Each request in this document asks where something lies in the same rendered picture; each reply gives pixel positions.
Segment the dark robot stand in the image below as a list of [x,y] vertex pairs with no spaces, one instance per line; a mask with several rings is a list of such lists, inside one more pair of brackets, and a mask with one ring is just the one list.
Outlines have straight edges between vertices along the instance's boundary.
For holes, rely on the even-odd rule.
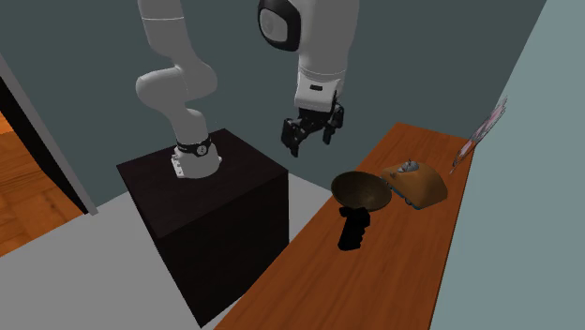
[[222,162],[176,176],[171,148],[118,165],[157,251],[199,326],[240,298],[290,242],[289,172],[223,128]]

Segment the orange wedge-shaped object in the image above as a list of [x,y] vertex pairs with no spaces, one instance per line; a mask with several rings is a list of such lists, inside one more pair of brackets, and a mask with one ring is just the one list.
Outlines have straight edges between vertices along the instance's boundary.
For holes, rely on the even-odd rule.
[[407,160],[384,168],[381,178],[416,210],[427,208],[447,199],[448,189],[437,171],[425,163]]

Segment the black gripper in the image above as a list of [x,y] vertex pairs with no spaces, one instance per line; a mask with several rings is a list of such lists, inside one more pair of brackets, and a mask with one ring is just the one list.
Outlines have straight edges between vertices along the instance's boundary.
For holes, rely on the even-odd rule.
[[344,108],[339,103],[334,104],[329,112],[300,108],[297,119],[284,120],[281,142],[290,150],[291,155],[297,158],[300,143],[310,133],[323,128],[322,141],[329,144],[336,130],[343,127],[343,119]]

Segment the dark brown bowl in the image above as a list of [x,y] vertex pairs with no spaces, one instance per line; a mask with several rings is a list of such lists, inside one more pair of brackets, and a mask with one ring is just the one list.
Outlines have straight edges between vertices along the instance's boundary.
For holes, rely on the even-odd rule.
[[374,212],[384,208],[392,199],[392,189],[381,177],[368,173],[344,172],[331,184],[333,197],[343,206],[365,208]]

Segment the brown wooden table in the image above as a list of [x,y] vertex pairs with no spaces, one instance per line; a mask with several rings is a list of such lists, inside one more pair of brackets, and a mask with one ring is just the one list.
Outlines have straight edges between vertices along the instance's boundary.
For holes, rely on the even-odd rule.
[[351,251],[338,249],[345,220],[329,199],[214,330],[429,330],[471,167],[452,167],[465,142],[394,124],[359,170],[422,161],[447,199],[415,210],[393,197]]

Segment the dark door with grey frame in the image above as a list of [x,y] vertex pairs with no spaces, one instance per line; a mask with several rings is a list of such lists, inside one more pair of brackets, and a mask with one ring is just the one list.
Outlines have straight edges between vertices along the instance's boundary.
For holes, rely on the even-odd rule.
[[83,214],[98,210],[0,53],[0,113],[39,168]]

